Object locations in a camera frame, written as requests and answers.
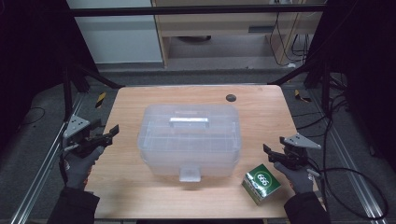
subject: green box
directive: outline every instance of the green box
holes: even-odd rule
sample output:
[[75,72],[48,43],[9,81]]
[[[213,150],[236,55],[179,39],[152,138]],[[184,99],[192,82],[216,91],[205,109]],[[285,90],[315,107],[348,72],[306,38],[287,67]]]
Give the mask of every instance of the green box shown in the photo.
[[247,174],[242,182],[247,193],[259,205],[265,197],[279,189],[280,183],[263,165],[259,165]]

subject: transparent plastic box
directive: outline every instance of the transparent plastic box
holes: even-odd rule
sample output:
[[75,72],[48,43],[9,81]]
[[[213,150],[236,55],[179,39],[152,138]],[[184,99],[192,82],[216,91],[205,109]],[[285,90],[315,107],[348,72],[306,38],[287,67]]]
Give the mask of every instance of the transparent plastic box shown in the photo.
[[182,182],[231,175],[242,145],[238,111],[232,105],[150,105],[137,144],[155,175],[178,175]]

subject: small round object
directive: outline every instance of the small round object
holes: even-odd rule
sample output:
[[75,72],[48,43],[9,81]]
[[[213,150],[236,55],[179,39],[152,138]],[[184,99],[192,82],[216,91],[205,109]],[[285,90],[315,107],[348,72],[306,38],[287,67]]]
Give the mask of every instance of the small round object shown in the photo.
[[236,96],[235,96],[234,94],[228,94],[228,95],[225,97],[225,99],[226,99],[228,102],[234,102],[234,101],[236,100]]

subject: table surface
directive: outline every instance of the table surface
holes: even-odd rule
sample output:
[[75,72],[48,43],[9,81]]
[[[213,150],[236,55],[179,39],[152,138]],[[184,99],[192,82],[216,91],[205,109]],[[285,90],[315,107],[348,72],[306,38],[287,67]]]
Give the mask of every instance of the table surface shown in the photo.
[[[228,102],[228,94],[234,94],[236,101]],[[242,148],[233,174],[203,176],[198,183],[179,182],[178,176],[153,175],[137,147],[144,111],[151,104],[234,105],[240,116]],[[296,134],[278,86],[126,87],[118,92],[105,133],[116,124],[120,133],[93,166],[86,187],[101,198],[96,218],[286,217],[283,205],[294,192],[262,151],[265,143],[283,152],[279,136]],[[282,186],[256,205],[241,183],[245,173],[262,163]]]

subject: black glove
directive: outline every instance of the black glove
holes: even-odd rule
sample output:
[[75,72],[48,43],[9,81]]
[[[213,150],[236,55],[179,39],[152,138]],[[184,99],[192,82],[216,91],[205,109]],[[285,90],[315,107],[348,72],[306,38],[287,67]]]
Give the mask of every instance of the black glove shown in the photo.
[[274,163],[274,167],[286,176],[296,194],[314,191],[314,177],[306,171],[307,167],[293,171],[278,161]]
[[66,186],[71,189],[84,190],[87,185],[91,168],[105,151],[104,147],[97,147],[86,158],[80,158],[71,152],[64,152],[64,170],[67,175]]

